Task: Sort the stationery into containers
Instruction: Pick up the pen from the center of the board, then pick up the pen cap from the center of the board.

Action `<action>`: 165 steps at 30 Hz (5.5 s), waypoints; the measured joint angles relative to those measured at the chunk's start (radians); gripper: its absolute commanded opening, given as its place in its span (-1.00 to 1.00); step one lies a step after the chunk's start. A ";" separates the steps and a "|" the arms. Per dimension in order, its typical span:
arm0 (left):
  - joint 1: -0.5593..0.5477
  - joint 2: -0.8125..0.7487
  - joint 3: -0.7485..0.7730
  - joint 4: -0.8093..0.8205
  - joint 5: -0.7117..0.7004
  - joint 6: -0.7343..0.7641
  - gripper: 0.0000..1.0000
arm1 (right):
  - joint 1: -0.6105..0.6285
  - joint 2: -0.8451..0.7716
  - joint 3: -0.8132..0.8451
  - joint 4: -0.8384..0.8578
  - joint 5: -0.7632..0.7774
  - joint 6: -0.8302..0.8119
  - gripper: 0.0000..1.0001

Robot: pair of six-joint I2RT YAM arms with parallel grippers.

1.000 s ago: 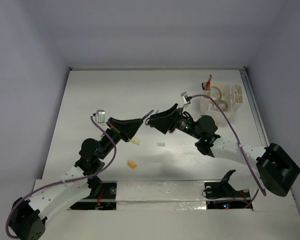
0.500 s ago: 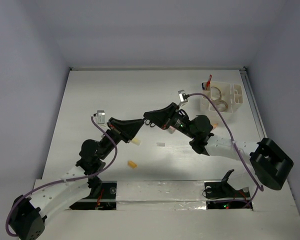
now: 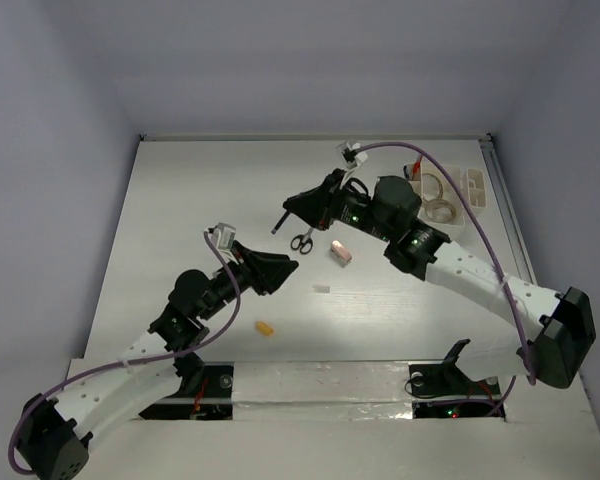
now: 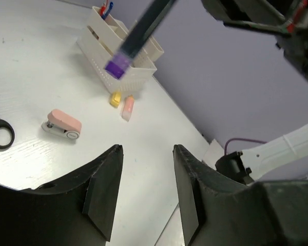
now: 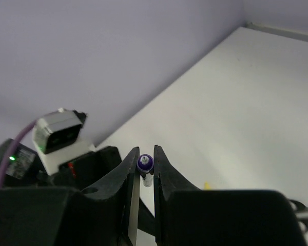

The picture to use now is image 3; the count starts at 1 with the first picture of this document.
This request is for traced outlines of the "black handled scissors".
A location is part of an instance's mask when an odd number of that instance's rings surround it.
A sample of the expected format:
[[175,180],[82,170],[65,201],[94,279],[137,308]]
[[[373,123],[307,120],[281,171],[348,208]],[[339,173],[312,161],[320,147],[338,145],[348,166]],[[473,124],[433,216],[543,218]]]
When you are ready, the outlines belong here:
[[309,228],[305,233],[298,234],[290,241],[292,251],[298,252],[300,255],[308,255],[313,249],[313,234],[314,229]]

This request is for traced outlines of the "pink mini stapler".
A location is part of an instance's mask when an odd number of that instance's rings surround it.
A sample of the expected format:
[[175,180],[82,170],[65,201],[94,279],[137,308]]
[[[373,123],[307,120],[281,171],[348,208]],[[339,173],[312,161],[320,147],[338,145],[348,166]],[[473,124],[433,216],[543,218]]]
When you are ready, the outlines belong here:
[[330,254],[342,267],[347,266],[352,261],[349,250],[337,240],[331,242]]

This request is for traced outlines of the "red gel pen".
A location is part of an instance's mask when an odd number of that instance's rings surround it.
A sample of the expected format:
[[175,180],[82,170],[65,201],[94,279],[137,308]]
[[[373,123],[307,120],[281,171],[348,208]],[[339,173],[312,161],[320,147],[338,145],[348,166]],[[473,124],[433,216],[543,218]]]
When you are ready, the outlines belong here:
[[420,171],[421,163],[423,160],[423,156],[419,155],[416,162],[413,164],[411,168],[411,179],[414,179]]

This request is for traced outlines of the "clear tape roll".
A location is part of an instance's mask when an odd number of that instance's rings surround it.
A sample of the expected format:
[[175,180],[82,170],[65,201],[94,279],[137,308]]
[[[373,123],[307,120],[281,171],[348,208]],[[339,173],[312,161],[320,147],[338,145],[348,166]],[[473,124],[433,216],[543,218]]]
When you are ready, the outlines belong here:
[[454,205],[444,198],[432,199],[424,207],[426,216],[436,223],[452,222],[457,215]]

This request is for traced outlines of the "beige masking tape roll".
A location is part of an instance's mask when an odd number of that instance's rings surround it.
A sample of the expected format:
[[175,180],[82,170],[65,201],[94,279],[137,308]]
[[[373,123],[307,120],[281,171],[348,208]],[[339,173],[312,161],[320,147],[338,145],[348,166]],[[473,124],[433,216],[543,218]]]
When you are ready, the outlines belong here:
[[424,172],[421,174],[421,188],[423,193],[430,193],[436,198],[442,198],[444,196],[444,185],[441,179],[430,172]]

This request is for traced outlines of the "white perforated organizer basket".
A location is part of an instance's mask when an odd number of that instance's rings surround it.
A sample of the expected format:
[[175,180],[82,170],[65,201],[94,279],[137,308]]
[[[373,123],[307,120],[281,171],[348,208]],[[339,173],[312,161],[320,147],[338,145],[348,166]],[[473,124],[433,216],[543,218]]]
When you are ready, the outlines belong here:
[[[486,181],[482,170],[475,168],[461,168],[458,166],[447,165],[444,170],[449,174],[452,180],[462,193],[462,197],[468,202],[473,214],[478,217],[487,207]],[[432,199],[438,199],[430,193],[422,192],[421,174],[430,172],[437,175],[444,185],[444,198],[451,202],[457,212],[456,218],[446,224],[436,223],[430,220],[424,211],[426,203]],[[432,226],[433,228],[446,233],[452,240],[457,240],[468,225],[472,225],[469,215],[466,213],[456,190],[451,182],[440,172],[440,170],[429,161],[422,160],[420,171],[414,179],[408,180],[414,192],[421,198],[422,206],[418,213],[418,219]]]

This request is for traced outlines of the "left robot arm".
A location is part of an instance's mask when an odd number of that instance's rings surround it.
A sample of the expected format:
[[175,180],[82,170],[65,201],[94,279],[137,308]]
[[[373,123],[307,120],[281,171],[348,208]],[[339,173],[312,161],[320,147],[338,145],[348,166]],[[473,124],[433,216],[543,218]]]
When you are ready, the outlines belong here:
[[156,401],[189,395],[201,383],[199,349],[232,325],[242,295],[275,293],[297,269],[284,254],[251,250],[238,241],[222,252],[220,268],[181,273],[162,313],[116,360],[66,378],[28,400],[9,439],[11,469],[38,479],[72,479],[113,429]]

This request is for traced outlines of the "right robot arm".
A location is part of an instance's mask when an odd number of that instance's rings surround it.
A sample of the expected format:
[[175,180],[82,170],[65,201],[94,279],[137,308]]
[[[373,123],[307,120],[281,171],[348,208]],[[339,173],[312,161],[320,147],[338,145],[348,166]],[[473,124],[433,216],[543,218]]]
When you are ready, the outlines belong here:
[[557,389],[571,386],[596,339],[586,293],[528,283],[469,253],[419,219],[421,199],[404,178],[381,176],[367,194],[342,186],[344,175],[334,170],[319,186],[287,198],[284,210],[316,230],[340,221],[385,241],[384,255],[400,272],[452,291],[515,329],[511,337],[484,348],[457,342],[440,368],[448,390],[462,392],[493,376],[530,376]]

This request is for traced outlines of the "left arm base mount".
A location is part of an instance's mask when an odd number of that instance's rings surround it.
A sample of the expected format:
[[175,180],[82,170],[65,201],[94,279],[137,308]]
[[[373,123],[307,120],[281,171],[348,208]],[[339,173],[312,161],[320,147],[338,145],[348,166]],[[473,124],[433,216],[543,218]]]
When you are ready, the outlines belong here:
[[234,364],[206,363],[189,384],[150,405],[142,420],[224,421],[233,418]]

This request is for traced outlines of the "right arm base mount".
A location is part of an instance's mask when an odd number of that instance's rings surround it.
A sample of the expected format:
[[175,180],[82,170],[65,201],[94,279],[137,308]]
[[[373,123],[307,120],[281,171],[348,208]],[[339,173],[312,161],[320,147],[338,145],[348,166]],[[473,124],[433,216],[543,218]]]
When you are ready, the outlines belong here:
[[430,411],[438,418],[478,417],[505,418],[500,389],[489,387],[485,380],[472,381],[456,365],[469,339],[457,341],[437,363],[409,366],[404,390],[416,400],[421,413]]

